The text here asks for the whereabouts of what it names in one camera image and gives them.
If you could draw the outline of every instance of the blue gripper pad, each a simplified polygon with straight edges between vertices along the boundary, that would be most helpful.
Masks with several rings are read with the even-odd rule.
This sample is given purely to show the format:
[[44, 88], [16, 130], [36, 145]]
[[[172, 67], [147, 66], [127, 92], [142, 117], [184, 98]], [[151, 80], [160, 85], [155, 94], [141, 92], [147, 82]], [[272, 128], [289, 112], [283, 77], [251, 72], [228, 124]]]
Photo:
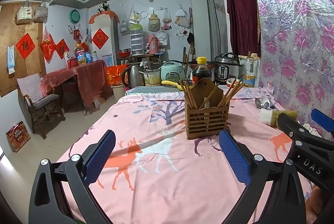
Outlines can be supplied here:
[[104, 165], [106, 164], [110, 154], [116, 144], [115, 133], [108, 130], [101, 140], [95, 145], [95, 150], [92, 151], [90, 157], [85, 164], [83, 181], [88, 187], [91, 183], [96, 182]]
[[219, 145], [238, 181], [248, 186], [251, 182], [249, 164], [225, 130], [219, 133]]
[[323, 127], [327, 132], [334, 131], [334, 122], [333, 119], [326, 116], [324, 113], [319, 111], [318, 109], [313, 109], [311, 112], [311, 118], [318, 125]]

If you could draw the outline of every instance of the chair cushion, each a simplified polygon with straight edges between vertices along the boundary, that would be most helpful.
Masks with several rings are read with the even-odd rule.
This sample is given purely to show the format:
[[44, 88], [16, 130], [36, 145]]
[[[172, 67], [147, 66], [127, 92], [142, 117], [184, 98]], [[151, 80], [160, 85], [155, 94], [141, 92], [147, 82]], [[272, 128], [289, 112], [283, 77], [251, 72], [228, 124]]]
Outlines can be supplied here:
[[22, 95], [29, 95], [33, 103], [43, 98], [41, 91], [42, 81], [38, 73], [25, 78], [17, 79], [17, 83]]
[[36, 109], [41, 109], [44, 106], [46, 106], [47, 104], [49, 104], [50, 102], [52, 102], [52, 101], [54, 101], [55, 99], [58, 99], [58, 98], [59, 98], [58, 95], [50, 94], [50, 95], [46, 96], [45, 98], [40, 99], [39, 101], [35, 102], [34, 107]]

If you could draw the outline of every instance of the yellow bottle cap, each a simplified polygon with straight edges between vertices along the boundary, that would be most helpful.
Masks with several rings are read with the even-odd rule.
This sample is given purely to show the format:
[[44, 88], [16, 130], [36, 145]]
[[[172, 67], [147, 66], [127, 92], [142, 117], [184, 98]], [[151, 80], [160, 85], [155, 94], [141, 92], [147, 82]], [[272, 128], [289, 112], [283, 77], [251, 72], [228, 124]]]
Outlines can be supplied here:
[[206, 64], [206, 57], [198, 57], [197, 64]]

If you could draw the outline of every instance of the stacked food container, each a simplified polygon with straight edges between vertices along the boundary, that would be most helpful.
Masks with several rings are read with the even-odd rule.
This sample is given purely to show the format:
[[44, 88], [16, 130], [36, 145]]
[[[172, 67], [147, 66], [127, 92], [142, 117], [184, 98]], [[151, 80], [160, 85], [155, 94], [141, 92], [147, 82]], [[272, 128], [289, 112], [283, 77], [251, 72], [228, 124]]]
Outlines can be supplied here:
[[143, 26], [132, 24], [130, 27], [132, 55], [144, 54]]

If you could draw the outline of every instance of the dark red curtain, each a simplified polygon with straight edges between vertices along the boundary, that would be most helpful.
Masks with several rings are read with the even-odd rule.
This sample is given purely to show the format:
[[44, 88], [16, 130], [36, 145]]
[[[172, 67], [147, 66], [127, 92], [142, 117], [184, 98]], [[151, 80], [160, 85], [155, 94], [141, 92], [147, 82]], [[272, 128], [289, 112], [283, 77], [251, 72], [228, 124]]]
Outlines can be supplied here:
[[257, 53], [261, 57], [257, 0], [227, 0], [232, 51], [237, 55]]

